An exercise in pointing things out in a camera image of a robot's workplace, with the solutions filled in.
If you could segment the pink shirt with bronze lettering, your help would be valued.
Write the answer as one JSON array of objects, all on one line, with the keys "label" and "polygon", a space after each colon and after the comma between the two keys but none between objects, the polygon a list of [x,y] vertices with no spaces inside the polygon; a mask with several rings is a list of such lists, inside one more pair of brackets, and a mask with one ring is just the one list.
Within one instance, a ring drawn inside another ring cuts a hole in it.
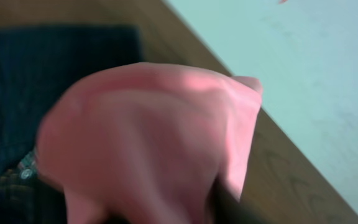
[{"label": "pink shirt with bronze lettering", "polygon": [[43,119],[38,172],[69,223],[260,223],[240,197],[262,93],[184,65],[94,73]]}]

